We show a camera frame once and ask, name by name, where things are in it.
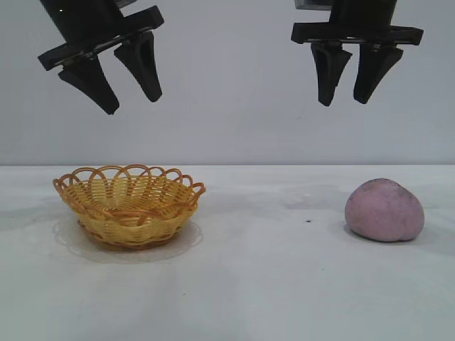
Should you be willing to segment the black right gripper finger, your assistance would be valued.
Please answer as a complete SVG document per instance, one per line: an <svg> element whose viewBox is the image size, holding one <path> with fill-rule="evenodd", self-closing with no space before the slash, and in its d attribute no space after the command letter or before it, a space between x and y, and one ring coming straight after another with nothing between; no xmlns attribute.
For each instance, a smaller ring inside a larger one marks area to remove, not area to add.
<svg viewBox="0 0 455 341"><path fill-rule="evenodd" d="M376 87L390 69L398 63L403 50L394 45L360 45L358 74L353 89L353 98L367 104Z"/></svg>
<svg viewBox="0 0 455 341"><path fill-rule="evenodd" d="M316 65L318 101L329 107L341 75L353 54L344 50L342 45L321 42L312 43L311 52Z"/></svg>

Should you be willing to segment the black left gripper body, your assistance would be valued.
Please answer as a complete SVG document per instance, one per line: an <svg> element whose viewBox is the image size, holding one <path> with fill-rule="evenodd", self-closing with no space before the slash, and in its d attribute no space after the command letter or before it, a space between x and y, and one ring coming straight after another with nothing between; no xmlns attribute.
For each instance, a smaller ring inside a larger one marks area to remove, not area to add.
<svg viewBox="0 0 455 341"><path fill-rule="evenodd" d="M80 55L96 55L164 23L156 5L125 16L121 9L131 4L132 1L42 1L65 42L39 55L41 65L51 70Z"/></svg>

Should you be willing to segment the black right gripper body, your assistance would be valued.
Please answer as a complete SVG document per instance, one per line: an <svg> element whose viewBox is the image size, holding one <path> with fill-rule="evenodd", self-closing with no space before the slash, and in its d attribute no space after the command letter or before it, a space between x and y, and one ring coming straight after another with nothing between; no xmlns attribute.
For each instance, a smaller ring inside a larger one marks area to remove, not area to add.
<svg viewBox="0 0 455 341"><path fill-rule="evenodd" d="M315 42L419 45L421 28L392 25L396 1L338 0L300 1L303 10L329 11L325 22L295 23L291 40L298 44Z"/></svg>

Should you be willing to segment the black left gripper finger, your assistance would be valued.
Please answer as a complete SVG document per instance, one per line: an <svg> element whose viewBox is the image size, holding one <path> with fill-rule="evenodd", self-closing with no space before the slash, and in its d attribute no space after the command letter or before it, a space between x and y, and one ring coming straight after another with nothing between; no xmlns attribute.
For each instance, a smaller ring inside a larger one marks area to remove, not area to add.
<svg viewBox="0 0 455 341"><path fill-rule="evenodd" d="M59 78L80 90L108 115L119 109L119 101L102 71L98 58L81 58L63 66Z"/></svg>
<svg viewBox="0 0 455 341"><path fill-rule="evenodd" d="M154 34L144 32L123 42L114 56L130 71L150 102L162 96L154 55Z"/></svg>

